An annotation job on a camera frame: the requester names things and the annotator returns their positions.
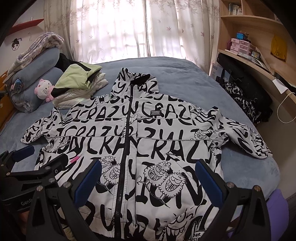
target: hello kitty plush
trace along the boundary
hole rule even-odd
[[[38,86],[34,89],[34,94],[37,95],[39,99],[46,102],[52,101],[54,98],[51,95],[54,85],[51,84],[49,80],[40,79]]]

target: red shelf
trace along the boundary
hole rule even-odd
[[[9,30],[7,36],[10,35],[10,34],[13,34],[13,33],[15,33],[15,32],[17,32],[17,31],[20,31],[20,30],[22,30],[22,29],[37,26],[37,25],[38,25],[39,23],[41,23],[43,20],[44,20],[43,18],[42,18],[42,19],[36,19],[36,20],[32,20],[32,21],[28,21],[28,22],[25,22],[25,23],[20,23],[20,24],[18,24],[18,25],[15,25],[15,26],[13,26],[13,27]]]

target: black and white jacket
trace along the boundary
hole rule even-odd
[[[124,68],[110,95],[83,101],[65,116],[54,108],[21,142],[40,136],[49,144],[36,169],[61,153],[80,156],[56,175],[59,185],[101,161],[102,176],[80,212],[94,232],[122,239],[198,240],[218,209],[194,173],[196,161],[223,177],[221,146],[228,140],[254,157],[272,156],[256,131],[217,107],[206,111],[160,94],[155,77]]]

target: white tag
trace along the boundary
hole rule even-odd
[[[288,88],[277,78],[275,78],[273,81],[274,85],[277,87],[279,92],[283,94]]]

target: black guitar case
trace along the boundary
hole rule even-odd
[[[244,96],[252,100],[256,110],[265,112],[269,109],[272,99],[268,93],[234,58],[220,53],[217,62],[230,73],[229,82],[235,82],[242,89]]]

